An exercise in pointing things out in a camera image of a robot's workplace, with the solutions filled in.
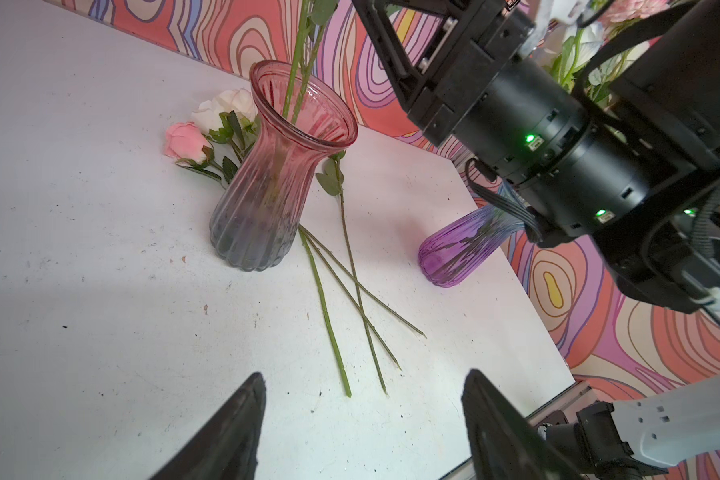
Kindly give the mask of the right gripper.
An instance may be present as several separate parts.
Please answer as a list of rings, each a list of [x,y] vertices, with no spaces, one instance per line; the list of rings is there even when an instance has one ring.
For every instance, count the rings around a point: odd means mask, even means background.
[[[436,146],[451,136],[466,147],[484,145],[490,121],[481,103],[535,24],[504,1],[397,1],[441,19],[422,57],[413,61],[387,15],[390,4],[355,1],[353,6],[408,119]]]

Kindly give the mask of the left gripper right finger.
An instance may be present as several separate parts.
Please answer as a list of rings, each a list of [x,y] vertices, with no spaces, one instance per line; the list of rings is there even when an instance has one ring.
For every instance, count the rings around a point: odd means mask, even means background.
[[[479,370],[468,373],[462,405],[478,479],[580,479]]]

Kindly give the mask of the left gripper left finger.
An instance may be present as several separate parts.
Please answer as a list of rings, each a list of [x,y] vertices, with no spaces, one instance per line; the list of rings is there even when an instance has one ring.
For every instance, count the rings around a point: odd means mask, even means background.
[[[261,373],[255,372],[153,477],[254,478],[265,408],[265,381]]]

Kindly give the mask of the light blue carnation stem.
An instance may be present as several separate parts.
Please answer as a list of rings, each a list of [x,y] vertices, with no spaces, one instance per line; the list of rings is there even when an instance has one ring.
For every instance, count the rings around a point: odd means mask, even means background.
[[[297,123],[306,98],[308,82],[327,30],[327,24],[337,7],[337,0],[304,0],[301,2],[296,43],[282,108],[282,116],[293,125]]]

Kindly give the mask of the cream white rose stem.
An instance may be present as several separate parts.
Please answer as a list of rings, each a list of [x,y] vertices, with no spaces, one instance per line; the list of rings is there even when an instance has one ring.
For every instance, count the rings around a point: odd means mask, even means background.
[[[544,53],[548,55],[544,69],[570,92],[576,75],[601,48],[604,38],[605,29],[600,22],[585,28],[557,27],[544,44]]]

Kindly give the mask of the red pink rose stem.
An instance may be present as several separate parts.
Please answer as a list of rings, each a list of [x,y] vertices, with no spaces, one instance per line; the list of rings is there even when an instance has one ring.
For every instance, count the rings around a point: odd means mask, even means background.
[[[334,330],[332,327],[332,322],[331,322],[331,318],[330,318],[330,314],[329,314],[329,310],[328,310],[328,306],[327,306],[327,302],[326,302],[326,298],[325,298],[323,284],[322,284],[320,274],[318,272],[317,264],[315,261],[315,257],[313,254],[313,248],[310,246],[310,242],[307,239],[307,235],[303,231],[302,228],[298,229],[298,234],[299,234],[301,243],[306,251],[310,269],[312,272],[312,276],[313,276],[313,279],[316,284],[316,290],[317,290],[317,294],[318,294],[318,298],[319,298],[319,303],[320,303],[320,308],[321,308],[321,312],[322,312],[322,316],[323,316],[324,325],[325,325],[326,332],[327,332],[327,335],[329,338],[329,342],[330,342],[331,349],[332,349],[332,352],[334,355],[334,359],[335,359],[335,362],[337,365],[337,370],[339,372],[339,376],[341,379],[344,394],[347,398],[351,398],[352,397],[351,386],[350,386],[350,383],[348,380],[348,376],[347,376],[346,368],[345,368],[343,358],[341,355],[341,351],[340,351],[340,348],[337,343],[335,333],[334,333]]]

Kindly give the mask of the pink carnation stem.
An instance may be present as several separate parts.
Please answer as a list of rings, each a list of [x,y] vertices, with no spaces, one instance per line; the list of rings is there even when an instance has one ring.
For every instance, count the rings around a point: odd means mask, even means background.
[[[599,17],[604,26],[634,19],[646,19],[670,7],[669,0],[615,0]]]

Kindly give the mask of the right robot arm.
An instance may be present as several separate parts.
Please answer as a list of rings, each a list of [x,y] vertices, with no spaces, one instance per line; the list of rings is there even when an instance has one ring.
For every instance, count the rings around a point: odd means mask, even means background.
[[[503,1],[411,1],[442,19],[408,58],[384,1],[357,14],[408,118],[455,137],[509,200],[475,192],[554,247],[589,236],[628,297],[720,312],[720,1],[685,1],[632,24],[573,87],[531,58],[550,11]],[[720,450],[720,374],[641,400],[596,402],[572,423],[531,425],[479,371],[462,395],[478,479],[640,479]]]

